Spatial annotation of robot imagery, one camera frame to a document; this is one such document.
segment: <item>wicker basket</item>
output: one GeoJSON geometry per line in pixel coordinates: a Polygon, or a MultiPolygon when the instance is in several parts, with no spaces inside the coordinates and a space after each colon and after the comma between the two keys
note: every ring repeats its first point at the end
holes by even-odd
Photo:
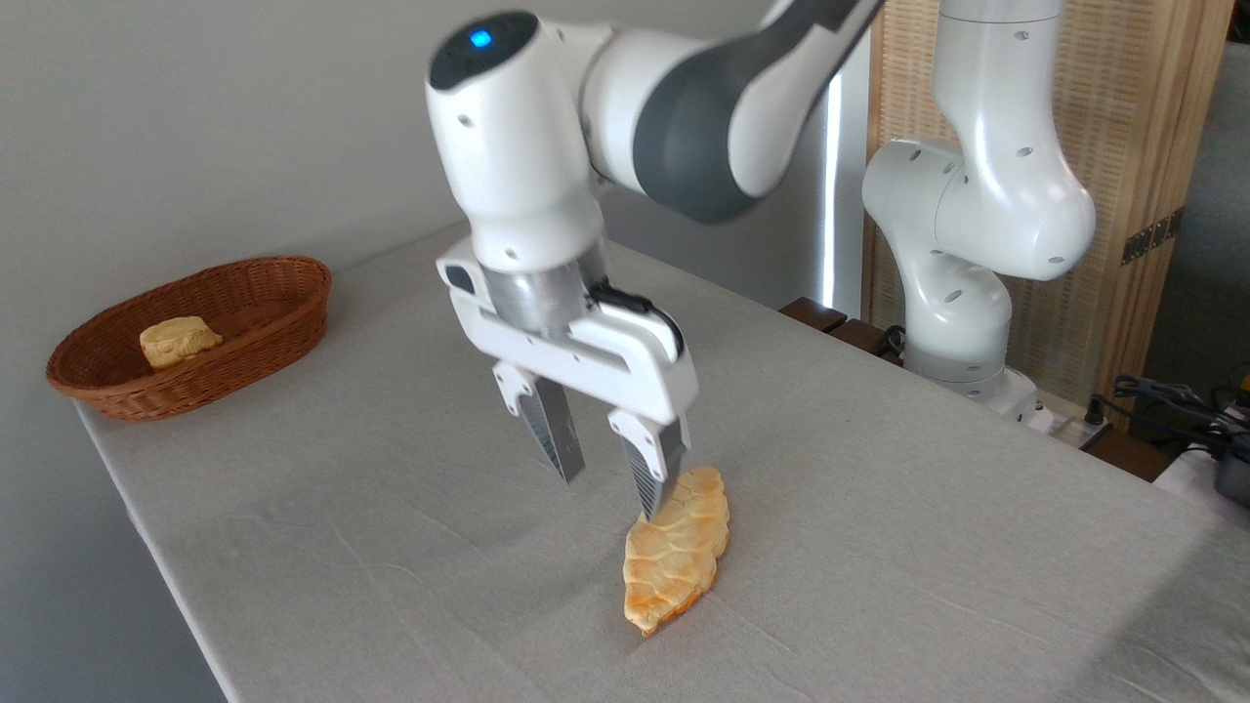
{"type": "Polygon", "coordinates": [[[48,360],[48,382],[110,418],[159,420],[291,364],[325,334],[330,270],[308,256],[248,259],[149,290],[91,318],[48,360]],[[220,346],[152,372],[139,333],[199,315],[220,346]]]}

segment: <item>wooden panel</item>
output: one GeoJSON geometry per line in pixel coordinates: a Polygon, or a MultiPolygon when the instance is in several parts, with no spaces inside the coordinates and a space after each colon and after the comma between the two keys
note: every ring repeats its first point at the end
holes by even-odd
{"type": "MultiPolygon", "coordinates": [[[[1094,196],[1094,244],[1056,281],[1004,279],[1014,303],[1008,363],[1082,403],[1145,363],[1171,245],[1121,266],[1125,240],[1185,196],[1232,0],[1069,0],[1056,56],[1055,123],[1094,196]]],[[[955,139],[932,101],[939,0],[891,0],[874,28],[870,150],[899,136],[955,139]]],[[[902,320],[884,238],[865,228],[865,314],[902,320]]]]}

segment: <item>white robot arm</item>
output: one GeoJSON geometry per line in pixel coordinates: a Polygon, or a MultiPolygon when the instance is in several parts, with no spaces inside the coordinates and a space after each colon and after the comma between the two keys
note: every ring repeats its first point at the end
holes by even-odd
{"type": "Polygon", "coordinates": [[[906,293],[906,368],[1045,430],[1036,387],[1005,367],[1011,300],[995,273],[1051,280],[1094,236],[1050,89],[1064,0],[942,0],[932,90],[960,144],[898,139],[864,179],[906,293]]]}
{"type": "Polygon", "coordinates": [[[584,462],[565,388],[615,407],[648,518],[698,395],[676,323],[609,283],[601,184],[704,223],[746,211],[882,1],[781,0],[759,31],[719,44],[505,13],[435,53],[430,120],[471,226],[439,271],[469,339],[499,359],[509,412],[566,480],[584,462]]]}

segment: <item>table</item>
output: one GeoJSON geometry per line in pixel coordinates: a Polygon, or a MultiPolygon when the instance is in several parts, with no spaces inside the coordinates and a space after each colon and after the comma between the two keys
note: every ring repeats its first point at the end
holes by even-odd
{"type": "Polygon", "coordinates": [[[614,246],[682,325],[716,587],[621,615],[638,503],[602,404],[564,487],[464,339],[449,230],[336,276],[324,341],[212,405],[80,408],[236,702],[1244,700],[1250,535],[818,330],[614,246]]]}

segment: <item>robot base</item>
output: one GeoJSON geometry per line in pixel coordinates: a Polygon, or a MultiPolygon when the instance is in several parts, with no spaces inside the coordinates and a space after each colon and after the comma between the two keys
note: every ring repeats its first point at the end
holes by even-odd
{"type": "Polygon", "coordinates": [[[976,383],[929,380],[1038,432],[1050,434],[1054,425],[1055,414],[1038,399],[1038,385],[1015,369],[1004,367],[998,374],[976,383]]]}

